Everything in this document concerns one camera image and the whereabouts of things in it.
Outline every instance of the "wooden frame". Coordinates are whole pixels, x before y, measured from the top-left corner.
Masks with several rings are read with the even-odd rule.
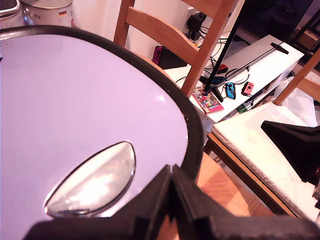
[[[215,135],[209,133],[204,152],[215,154],[277,215],[297,217],[247,166]]]
[[[205,69],[238,0],[182,1],[213,18],[200,49],[174,26],[165,23],[155,16],[133,8],[135,0],[122,0],[113,41],[124,47],[129,25],[132,25],[166,46],[170,51],[191,65],[191,70],[181,89],[189,97]]]

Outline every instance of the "oval mirror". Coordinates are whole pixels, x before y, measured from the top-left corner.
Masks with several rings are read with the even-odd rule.
[[[129,188],[136,156],[128,142],[112,145],[72,171],[48,195],[44,211],[53,217],[89,217],[114,204]]]

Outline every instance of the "power adapter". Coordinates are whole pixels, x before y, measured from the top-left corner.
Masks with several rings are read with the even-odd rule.
[[[207,15],[200,12],[199,14],[191,15],[186,21],[189,30],[189,38],[196,41],[200,38],[200,29],[202,23],[205,21]]]

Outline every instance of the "game case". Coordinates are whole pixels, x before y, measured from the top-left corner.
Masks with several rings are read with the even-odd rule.
[[[192,95],[206,114],[215,113],[224,109],[211,90],[204,91],[204,86],[196,87]]]

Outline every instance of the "white cushion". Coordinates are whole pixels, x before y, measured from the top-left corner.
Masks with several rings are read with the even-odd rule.
[[[264,120],[305,126],[306,124],[285,106],[272,102],[234,116],[213,126],[213,133],[223,139],[237,156],[259,173],[259,178],[291,208],[315,221],[319,209],[312,197],[314,185],[302,182],[290,163],[261,129]]]

